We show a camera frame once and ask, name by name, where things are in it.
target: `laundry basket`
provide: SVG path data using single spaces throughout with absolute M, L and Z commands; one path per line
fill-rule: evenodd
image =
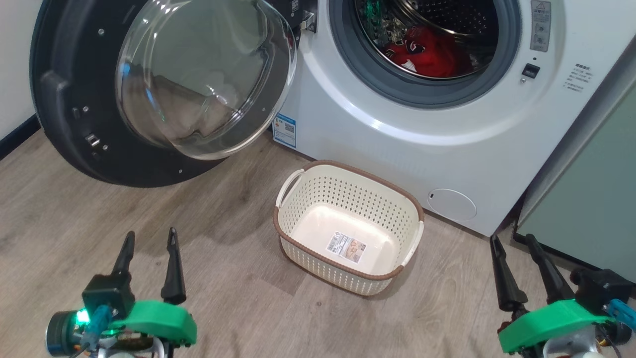
M 383 179 L 315 161 L 287 178 L 273 220 L 292 261 L 370 296 L 408 264 L 422 238 L 424 211 L 411 194 Z

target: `blue connector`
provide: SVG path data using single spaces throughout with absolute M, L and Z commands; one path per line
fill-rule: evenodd
M 619 299 L 609 301 L 607 314 L 614 317 L 618 322 L 624 323 L 627 327 L 636 331 L 636 311 L 624 304 Z
M 95 350 L 99 342 L 99 337 L 102 335 L 108 325 L 113 320 L 113 310 L 105 304 L 97 307 L 95 312 L 90 317 L 90 322 L 84 331 L 84 335 L 79 341 L 79 345 L 82 349 Z

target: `label inside basket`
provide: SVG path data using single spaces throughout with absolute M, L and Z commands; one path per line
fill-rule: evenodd
M 327 246 L 327 251 L 358 263 L 360 258 L 362 258 L 365 248 L 365 243 L 362 243 L 351 236 L 347 236 L 340 231 L 336 231 L 333 237 L 331 237 L 329 246 Z

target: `brown basket rim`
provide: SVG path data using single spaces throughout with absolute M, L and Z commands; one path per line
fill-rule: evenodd
M 417 215 L 418 215 L 418 219 L 419 221 L 424 221 L 424 209 L 422 208 L 422 205 L 420 205 L 420 203 L 417 201 L 417 199 L 415 199 L 414 196 L 412 196 L 409 192 L 407 192 L 406 190 L 398 187 L 397 185 L 394 185 L 393 183 L 390 183 L 382 178 L 379 178 L 371 173 L 367 173 L 366 171 L 360 170 L 358 168 L 352 167 L 352 166 L 348 166 L 346 164 L 342 164 L 336 161 L 314 161 L 311 162 L 307 165 L 305 165 L 303 167 L 304 171 L 308 171 L 309 169 L 316 167 L 316 166 L 321 166 L 321 165 L 329 165 L 329 166 L 334 166 L 340 169 L 344 169 L 347 171 L 351 171 L 355 174 L 364 176 L 365 178 L 368 178 L 370 180 L 373 180 L 374 182 L 377 182 L 379 184 L 382 184 L 392 190 L 395 190 L 396 192 L 402 194 L 405 198 L 407 198 L 409 201 L 411 201 L 411 203 L 413 203 L 413 205 L 415 206 L 415 209 L 417 210 Z M 344 272 L 350 273 L 352 275 L 356 275 L 356 276 L 360 276 L 361 278 L 364 278 L 366 280 L 370 280 L 370 281 L 384 281 L 384 280 L 388 280 L 390 278 L 394 278 L 395 276 L 397 276 L 400 272 L 402 272 L 402 270 L 404 269 L 404 266 L 399 265 L 398 267 L 396 267 L 393 271 L 391 271 L 390 273 L 384 274 L 384 275 L 369 275 L 367 273 L 352 269 L 352 268 L 348 268 L 346 266 L 344 266 L 343 264 L 340 264 L 338 262 L 335 262 L 334 260 L 329 259 L 328 257 L 325 257 L 321 254 L 318 254 L 317 252 L 309 249 L 308 247 L 306 247 L 305 245 L 299 243 L 298 241 L 292 239 L 292 237 L 290 237 L 289 235 L 287 235 L 281 228 L 280 228 L 280 224 L 278 221 L 278 214 L 279 214 L 279 208 L 277 206 L 274 206 L 274 213 L 273 213 L 273 221 L 274 221 L 274 227 L 276 228 L 276 231 L 278 232 L 278 234 L 280 235 L 281 238 L 284 238 L 285 240 L 287 240 L 290 244 L 294 245 L 295 247 L 299 248 L 300 250 L 303 250 L 304 252 L 306 252 L 308 255 L 311 255 L 313 257 L 315 257 L 316 259 L 319 259 L 320 261 L 323 261 L 327 264 L 330 264 L 338 269 L 341 269 Z

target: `blue and white sticker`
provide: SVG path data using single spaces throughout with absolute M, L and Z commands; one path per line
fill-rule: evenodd
M 282 114 L 277 114 L 272 123 L 274 140 L 280 144 L 296 148 L 296 121 Z

